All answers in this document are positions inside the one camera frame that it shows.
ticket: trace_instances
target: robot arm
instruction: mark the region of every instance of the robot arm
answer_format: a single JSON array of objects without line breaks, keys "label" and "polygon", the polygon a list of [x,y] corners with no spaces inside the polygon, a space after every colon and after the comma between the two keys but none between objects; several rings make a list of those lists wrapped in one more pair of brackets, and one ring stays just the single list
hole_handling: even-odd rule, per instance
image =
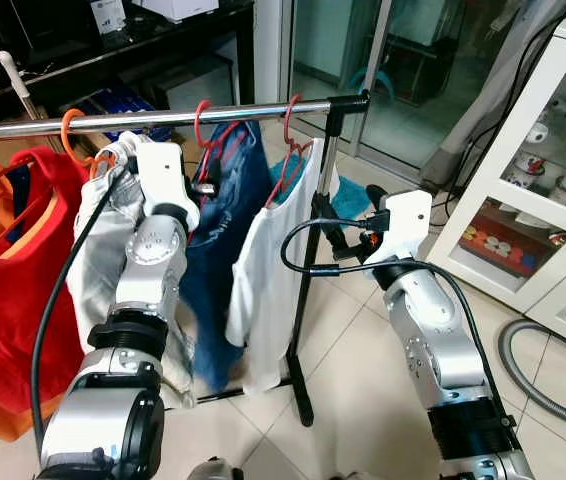
[{"label": "robot arm", "polygon": [[[365,263],[410,258],[427,236],[432,198],[425,192],[384,196],[388,231]],[[514,421],[495,402],[462,315],[429,270],[372,270],[385,290],[390,322],[404,346],[408,372],[439,445],[442,479],[533,478]]]},{"label": "robot arm", "polygon": [[141,143],[136,155],[146,217],[127,243],[107,321],[90,332],[95,350],[47,427],[38,478],[146,479],[160,463],[160,360],[199,211],[178,145]]}]

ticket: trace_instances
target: glass door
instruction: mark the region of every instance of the glass door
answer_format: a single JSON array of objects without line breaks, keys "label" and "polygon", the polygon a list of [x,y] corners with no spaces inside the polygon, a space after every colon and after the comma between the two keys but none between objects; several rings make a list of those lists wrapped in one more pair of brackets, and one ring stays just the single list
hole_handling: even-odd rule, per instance
[{"label": "glass door", "polygon": [[349,153],[416,176],[479,94],[516,13],[507,3],[296,0],[289,92],[368,88],[367,116],[346,120]]},{"label": "glass door", "polygon": [[[500,180],[503,193],[483,201],[451,256],[516,292],[566,244],[566,74]],[[515,207],[513,194],[527,200]],[[550,201],[539,203],[543,218],[535,196]]]},{"label": "glass door", "polygon": [[[355,94],[363,89],[380,0],[296,0],[290,96],[305,99]],[[306,117],[325,128],[325,115]],[[354,116],[345,117],[350,141]]]}]

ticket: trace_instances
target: clothes rack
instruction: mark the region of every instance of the clothes rack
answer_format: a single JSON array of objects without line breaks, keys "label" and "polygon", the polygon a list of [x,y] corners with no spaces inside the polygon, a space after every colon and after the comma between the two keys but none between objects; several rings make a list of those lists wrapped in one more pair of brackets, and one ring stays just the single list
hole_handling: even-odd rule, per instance
[{"label": "clothes rack", "polygon": [[[327,114],[325,141],[321,160],[321,174],[312,199],[311,218],[330,215],[329,186],[336,161],[336,145],[343,128],[344,116],[351,113],[363,113],[370,103],[369,92],[360,95],[329,97],[323,100],[298,102],[292,107],[292,115]],[[283,117],[288,108],[287,103],[266,105],[241,105],[233,107],[216,107],[201,113],[201,124],[223,123],[245,120],[267,120]],[[122,113],[113,115],[94,115],[78,117],[71,120],[69,133],[92,133],[118,130],[133,130],[139,128],[154,128],[161,126],[185,126],[194,124],[195,112],[152,111]],[[30,120],[21,122],[0,123],[0,139],[57,135],[61,131],[61,119]],[[311,228],[305,251],[305,266],[312,265],[316,259],[321,230]],[[307,393],[305,377],[298,358],[299,337],[303,324],[303,316],[310,289],[311,277],[303,274],[296,308],[296,317],[292,338],[285,355],[289,375],[281,379],[277,387],[292,385],[294,397],[298,406],[301,423],[309,427],[314,422],[314,411]],[[220,400],[242,395],[243,390],[229,389],[206,395],[198,399],[199,403]]]}]

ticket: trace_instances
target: blue cloth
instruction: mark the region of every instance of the blue cloth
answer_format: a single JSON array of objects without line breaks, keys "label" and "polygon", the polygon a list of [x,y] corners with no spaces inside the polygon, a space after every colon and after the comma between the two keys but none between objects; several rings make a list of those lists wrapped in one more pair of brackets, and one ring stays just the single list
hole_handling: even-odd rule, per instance
[{"label": "blue cloth", "polygon": [[[227,127],[219,125],[212,140]],[[200,206],[201,220],[186,250],[180,293],[198,322],[194,371],[218,392],[243,352],[225,339],[232,264],[273,188],[257,122],[241,123],[229,134],[223,155],[211,164],[209,174],[219,183],[219,193]]]},{"label": "blue cloth", "polygon": [[[12,202],[14,204],[14,218],[18,217],[27,207],[27,199],[30,195],[30,169],[27,165],[8,172],[7,179],[12,184]],[[10,233],[6,240],[10,243],[16,242],[23,235],[23,223],[19,223]]]},{"label": "blue cloth", "polygon": [[[291,178],[292,173],[299,164],[299,157],[298,155],[293,155],[290,158],[290,161],[285,168],[285,181],[289,181]],[[283,169],[283,160],[279,163],[274,165],[270,169],[270,176],[272,177],[272,181],[276,182],[281,175],[281,170]],[[283,203],[285,199],[288,197],[294,185],[301,177],[300,172],[296,174],[296,177],[292,181],[291,185],[282,193],[279,193],[275,201],[277,203]],[[352,180],[349,180],[342,175],[339,175],[339,191],[332,199],[332,206],[334,210],[336,210],[336,214],[339,218],[356,218],[361,213],[363,213],[369,206],[370,206],[370,199],[365,193],[365,189],[357,183],[354,183]]]}]

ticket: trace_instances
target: curtain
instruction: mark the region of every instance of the curtain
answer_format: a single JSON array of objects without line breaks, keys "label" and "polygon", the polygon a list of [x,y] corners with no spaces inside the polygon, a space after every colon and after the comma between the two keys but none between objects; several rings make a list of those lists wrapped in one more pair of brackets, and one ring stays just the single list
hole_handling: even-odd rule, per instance
[{"label": "curtain", "polygon": [[[566,0],[527,0],[523,4],[478,97],[421,169],[420,176],[424,184],[441,187],[450,181],[468,143],[476,134],[496,123],[500,117],[519,60],[530,39],[550,20],[565,11]],[[541,35],[536,40],[536,49],[543,44],[544,38],[546,37]],[[534,58],[536,49],[530,49],[526,61]],[[474,155],[469,156],[461,178],[464,178],[465,172],[471,171],[478,161],[480,148],[484,145],[485,139],[483,143],[479,142],[479,148],[474,150]]]}]

